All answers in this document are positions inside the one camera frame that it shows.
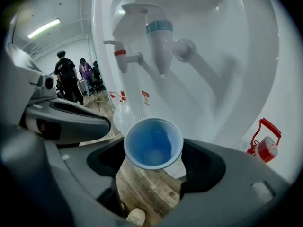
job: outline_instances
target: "cup rim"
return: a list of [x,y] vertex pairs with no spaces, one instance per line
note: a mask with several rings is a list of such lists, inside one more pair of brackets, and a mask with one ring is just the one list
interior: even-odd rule
[[[169,161],[161,164],[161,165],[156,165],[156,166],[148,166],[148,165],[145,165],[145,164],[142,164],[140,162],[138,162],[135,158],[133,158],[131,156],[131,154],[129,153],[129,149],[126,147],[126,142],[128,140],[128,135],[129,133],[134,129],[136,128],[139,124],[145,122],[145,121],[150,121],[150,120],[157,120],[157,121],[163,121],[165,123],[168,123],[170,126],[172,126],[176,132],[178,133],[178,137],[179,137],[179,148],[177,149],[177,152],[176,154],[174,155],[174,157],[172,157]],[[124,147],[124,152],[127,156],[127,158],[136,166],[142,168],[142,169],[145,169],[145,170],[159,170],[159,169],[163,169],[163,168],[166,168],[168,166],[170,166],[171,164],[173,164],[178,158],[179,156],[181,155],[182,153],[182,149],[183,149],[183,144],[184,144],[184,140],[183,140],[183,137],[181,135],[181,131],[179,130],[179,128],[174,125],[172,122],[170,122],[169,120],[167,119],[162,119],[162,118],[146,118],[146,119],[143,119],[139,122],[137,122],[136,124],[134,124],[131,129],[128,131],[127,135],[125,136],[124,138],[124,142],[123,142],[123,147]]]

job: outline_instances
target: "white shoe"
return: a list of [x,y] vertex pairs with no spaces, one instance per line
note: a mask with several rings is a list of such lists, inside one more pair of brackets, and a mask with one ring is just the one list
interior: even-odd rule
[[126,221],[132,222],[138,226],[142,226],[145,221],[145,213],[141,209],[134,209],[129,213],[126,218]]

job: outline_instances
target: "blue cup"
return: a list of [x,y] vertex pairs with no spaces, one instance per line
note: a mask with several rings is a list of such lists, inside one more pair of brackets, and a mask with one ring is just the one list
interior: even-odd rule
[[129,160],[146,170],[168,167],[180,156],[183,138],[171,122],[149,118],[135,124],[124,139]]

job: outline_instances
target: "red handle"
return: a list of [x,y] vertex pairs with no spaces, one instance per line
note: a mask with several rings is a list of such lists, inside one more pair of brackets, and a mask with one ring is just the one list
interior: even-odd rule
[[264,126],[266,126],[270,131],[272,131],[277,137],[278,137],[278,141],[276,142],[276,145],[279,144],[279,141],[281,139],[281,131],[278,130],[278,128],[276,126],[274,126],[271,122],[269,122],[267,119],[263,118],[263,119],[260,119],[260,125],[259,125],[259,129],[258,131],[255,133],[255,135],[252,137],[251,139],[251,142],[250,142],[250,146],[251,146],[251,149],[248,150],[248,151],[252,151],[254,150],[255,148],[255,144],[254,144],[254,139],[256,137],[256,135],[260,132],[261,130],[261,125],[263,124]]

